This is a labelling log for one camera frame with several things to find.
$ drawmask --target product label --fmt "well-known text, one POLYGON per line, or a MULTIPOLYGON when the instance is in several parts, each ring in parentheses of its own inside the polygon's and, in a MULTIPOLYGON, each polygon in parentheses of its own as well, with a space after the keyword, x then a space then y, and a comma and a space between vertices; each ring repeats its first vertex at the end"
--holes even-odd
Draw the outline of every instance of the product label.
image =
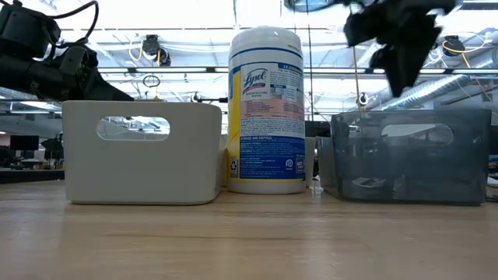
POLYGON ((304 179, 303 73, 285 63, 240 67, 244 179, 304 179))
POLYGON ((234 156, 234 157, 232 157, 232 160, 230 161, 230 176, 232 178, 239 177, 237 165, 238 165, 238 159, 237 159, 237 157, 234 156))

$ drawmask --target fluorescent light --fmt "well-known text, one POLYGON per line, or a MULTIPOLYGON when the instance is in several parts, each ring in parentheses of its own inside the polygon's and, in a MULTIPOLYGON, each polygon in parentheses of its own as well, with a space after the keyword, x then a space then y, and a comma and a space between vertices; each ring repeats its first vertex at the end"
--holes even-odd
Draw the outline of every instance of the fluorescent light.
POLYGON ((49 111, 23 111, 23 110, 14 110, 14 111, 9 111, 11 114, 49 114, 49 111))
POLYGON ((42 111, 42 110, 12 110, 8 111, 11 114, 62 114, 61 111, 54 111, 54 112, 49 112, 49 111, 42 111))
MULTIPOLYGON (((365 69, 358 69, 358 73, 364 73, 365 69)), ((304 74, 310 74, 311 69, 304 69, 304 74)), ((354 68, 313 68, 313 73, 315 74, 354 74, 354 68)))
POLYGON ((446 71, 445 69, 422 69, 420 74, 442 74, 446 71))
POLYGON ((27 106, 32 106, 40 109, 45 109, 45 110, 60 110, 61 108, 51 105, 49 103, 45 102, 40 102, 40 101, 23 101, 21 104, 27 105, 27 106))
POLYGON ((495 4, 496 0, 464 0, 464 3, 479 3, 479 4, 492 3, 492 4, 495 4))
POLYGON ((100 73, 127 73, 126 68, 99 68, 100 73))
POLYGON ((224 68, 215 68, 215 72, 217 73, 228 73, 228 68, 224 67, 224 68))
POLYGON ((192 72, 206 72, 205 68, 157 68, 157 67, 149 67, 149 68, 137 68, 137 72, 141 73, 192 73, 192 72))
POLYGON ((498 69, 455 69, 453 74, 498 74, 498 69))

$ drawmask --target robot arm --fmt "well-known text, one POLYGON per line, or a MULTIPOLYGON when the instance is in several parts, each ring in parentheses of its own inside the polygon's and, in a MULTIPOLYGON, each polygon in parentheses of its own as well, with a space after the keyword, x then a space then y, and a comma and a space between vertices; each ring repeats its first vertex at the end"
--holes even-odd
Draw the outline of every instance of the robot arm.
POLYGON ((435 27, 433 9, 448 14, 455 0, 285 0, 296 12, 313 12, 332 5, 360 4, 363 11, 349 15, 344 25, 350 47, 377 38, 384 47, 373 54, 371 68, 386 72, 392 95, 400 97, 413 86, 441 28, 435 27))
POLYGON ((103 80, 97 70, 96 52, 85 45, 98 17, 96 1, 54 17, 23 8, 19 1, 12 5, 0 2, 4 5, 0 12, 0 86, 57 101, 133 100, 103 80), (75 43, 57 45, 61 30, 55 19, 74 15, 91 5, 96 7, 96 18, 87 36, 75 43), (48 57, 35 61, 33 58, 43 58, 48 44, 48 57), (56 47, 67 49, 54 58, 56 47))

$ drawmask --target lysol logo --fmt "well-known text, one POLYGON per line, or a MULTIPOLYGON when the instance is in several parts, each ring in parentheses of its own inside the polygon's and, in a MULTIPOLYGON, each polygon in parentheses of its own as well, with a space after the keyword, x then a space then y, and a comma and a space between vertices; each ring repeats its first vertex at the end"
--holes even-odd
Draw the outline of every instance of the lysol logo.
POLYGON ((266 86, 266 72, 268 70, 264 68, 255 69, 249 72, 244 76, 244 86, 242 90, 242 94, 246 94, 247 92, 253 89, 264 88, 266 86))

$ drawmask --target wooden table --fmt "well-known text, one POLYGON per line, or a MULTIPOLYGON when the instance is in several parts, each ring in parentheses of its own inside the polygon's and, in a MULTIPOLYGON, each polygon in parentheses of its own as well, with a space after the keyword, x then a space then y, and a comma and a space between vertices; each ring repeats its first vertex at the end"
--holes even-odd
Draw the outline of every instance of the wooden table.
POLYGON ((497 279, 498 205, 223 192, 203 206, 82 206, 0 186, 0 279, 497 279))

